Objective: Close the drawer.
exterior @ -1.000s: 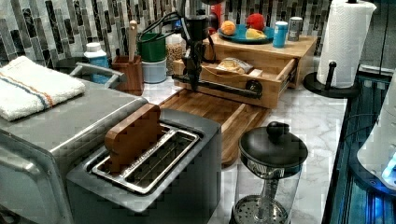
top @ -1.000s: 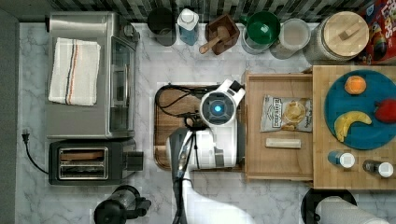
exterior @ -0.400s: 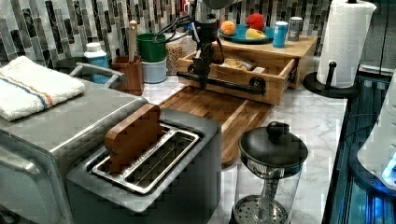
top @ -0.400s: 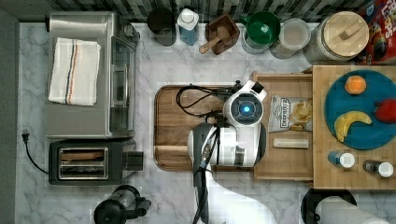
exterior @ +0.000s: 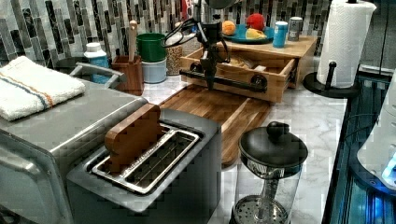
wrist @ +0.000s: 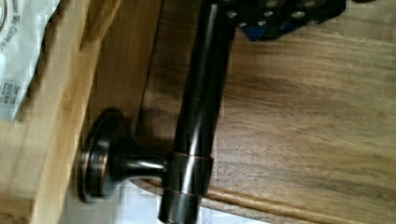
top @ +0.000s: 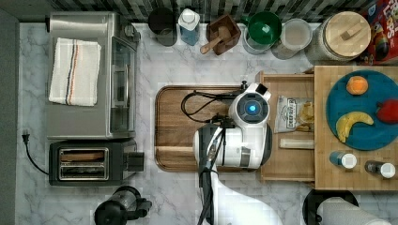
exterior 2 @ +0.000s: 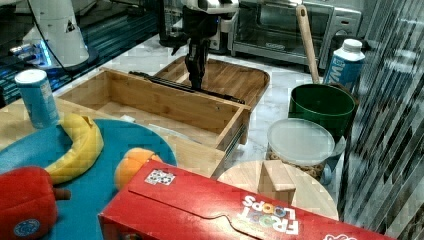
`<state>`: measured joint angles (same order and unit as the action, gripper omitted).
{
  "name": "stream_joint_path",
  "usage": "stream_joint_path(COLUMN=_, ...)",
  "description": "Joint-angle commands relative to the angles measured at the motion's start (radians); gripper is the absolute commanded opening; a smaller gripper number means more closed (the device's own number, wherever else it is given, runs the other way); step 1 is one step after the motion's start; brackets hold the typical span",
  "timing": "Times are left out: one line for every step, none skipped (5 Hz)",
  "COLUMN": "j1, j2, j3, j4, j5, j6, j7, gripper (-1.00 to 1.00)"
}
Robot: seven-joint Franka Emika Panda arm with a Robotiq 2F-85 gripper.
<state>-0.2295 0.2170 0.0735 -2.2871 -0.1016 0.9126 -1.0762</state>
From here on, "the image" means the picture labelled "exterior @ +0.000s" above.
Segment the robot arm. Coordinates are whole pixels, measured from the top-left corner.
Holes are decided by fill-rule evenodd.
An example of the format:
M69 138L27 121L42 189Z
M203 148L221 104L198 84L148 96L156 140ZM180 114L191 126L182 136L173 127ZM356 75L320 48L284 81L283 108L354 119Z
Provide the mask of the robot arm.
M205 82L207 87L212 90L215 83L215 74L217 72L217 63L229 63L231 61L227 44L222 34L222 22L215 16L217 22L202 23L202 1L205 1L210 8L224 9L233 4L233 0L193 0L194 12L193 18L197 25L197 40L203 44L204 51L200 58L200 64L204 71ZM226 53L226 58L219 56L218 43L221 42Z

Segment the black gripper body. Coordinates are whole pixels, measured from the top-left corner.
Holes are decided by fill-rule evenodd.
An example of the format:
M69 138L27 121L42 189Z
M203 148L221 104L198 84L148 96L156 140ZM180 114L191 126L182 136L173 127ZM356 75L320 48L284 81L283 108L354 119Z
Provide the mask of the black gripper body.
M202 28L204 53L201 58L201 64L221 63L223 59L219 55L218 48L218 43L222 40L221 23L204 23Z

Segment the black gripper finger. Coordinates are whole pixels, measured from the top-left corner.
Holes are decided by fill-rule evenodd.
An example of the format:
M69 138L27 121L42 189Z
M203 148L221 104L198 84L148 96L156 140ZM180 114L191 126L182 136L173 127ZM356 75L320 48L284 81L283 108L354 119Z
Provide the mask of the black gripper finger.
M210 90L212 90L215 83L217 63L210 58L201 58L200 63L204 70L206 85Z

